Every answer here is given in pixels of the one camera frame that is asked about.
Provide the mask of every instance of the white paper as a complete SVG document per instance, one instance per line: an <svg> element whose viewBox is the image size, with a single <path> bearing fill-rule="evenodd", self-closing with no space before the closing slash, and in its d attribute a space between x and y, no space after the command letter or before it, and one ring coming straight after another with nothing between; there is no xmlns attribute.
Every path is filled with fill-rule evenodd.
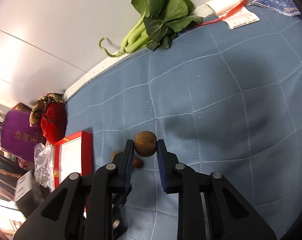
<svg viewBox="0 0 302 240"><path fill-rule="evenodd" d="M207 2L207 5L215 11L216 15L219 15L234 8L240 2L240 0L211 0Z"/></svg>
<svg viewBox="0 0 302 240"><path fill-rule="evenodd" d="M234 7L236 7L240 2L240 0L211 0L207 2L207 5L209 5L215 11L219 18L221 18ZM222 21L229 25L229 29L234 29L259 20L260 19L258 16L243 7L236 14Z"/></svg>
<svg viewBox="0 0 302 240"><path fill-rule="evenodd" d="M14 193L14 202L17 202L21 197L32 189L32 171L28 171L17 180Z"/></svg>
<svg viewBox="0 0 302 240"><path fill-rule="evenodd" d="M73 172L82 173L81 144L79 137L60 146L60 183Z"/></svg>

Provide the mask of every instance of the blue quilted mattress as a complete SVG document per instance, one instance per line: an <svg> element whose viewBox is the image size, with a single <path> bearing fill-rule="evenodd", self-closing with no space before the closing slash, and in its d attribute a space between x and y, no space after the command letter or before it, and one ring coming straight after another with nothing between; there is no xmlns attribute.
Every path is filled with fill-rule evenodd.
<svg viewBox="0 0 302 240"><path fill-rule="evenodd" d="M179 34L91 80L66 104L67 135L93 133L95 169L149 130L195 171L221 172L280 239L302 210L302 20L247 6L260 21ZM132 173L123 239L176 239L178 196L156 156Z"/></svg>

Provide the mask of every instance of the purple bag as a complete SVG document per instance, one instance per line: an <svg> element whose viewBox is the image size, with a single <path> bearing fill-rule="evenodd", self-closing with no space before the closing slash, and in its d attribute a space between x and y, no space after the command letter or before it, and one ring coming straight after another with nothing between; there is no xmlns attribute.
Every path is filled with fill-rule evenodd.
<svg viewBox="0 0 302 240"><path fill-rule="evenodd" d="M3 122L1 147L28 162L34 162L34 146L43 141L41 127L30 127L30 113L10 110Z"/></svg>

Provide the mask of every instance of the red box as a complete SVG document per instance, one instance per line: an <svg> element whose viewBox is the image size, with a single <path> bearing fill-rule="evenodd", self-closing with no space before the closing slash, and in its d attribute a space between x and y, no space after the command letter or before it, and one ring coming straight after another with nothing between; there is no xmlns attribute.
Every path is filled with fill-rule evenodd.
<svg viewBox="0 0 302 240"><path fill-rule="evenodd" d="M54 150L54 187L72 172L93 173L92 134L76 132L58 141Z"/></svg>

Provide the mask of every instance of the brown ball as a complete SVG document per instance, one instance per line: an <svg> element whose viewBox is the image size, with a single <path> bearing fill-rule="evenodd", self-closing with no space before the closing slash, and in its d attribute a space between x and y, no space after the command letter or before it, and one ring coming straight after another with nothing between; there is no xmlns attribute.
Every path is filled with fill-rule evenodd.
<svg viewBox="0 0 302 240"><path fill-rule="evenodd" d="M121 151L116 151L116 152L112 153L112 155L111 155L112 162L113 162L114 156L117 155L118 153L121 153Z"/></svg>
<svg viewBox="0 0 302 240"><path fill-rule="evenodd" d="M140 132L134 138L134 149L141 157L150 157L156 152L156 135L150 131Z"/></svg>
<svg viewBox="0 0 302 240"><path fill-rule="evenodd" d="M142 160L140 160L138 158L133 159L133 168L140 169L140 168L142 168L143 164L144 163Z"/></svg>

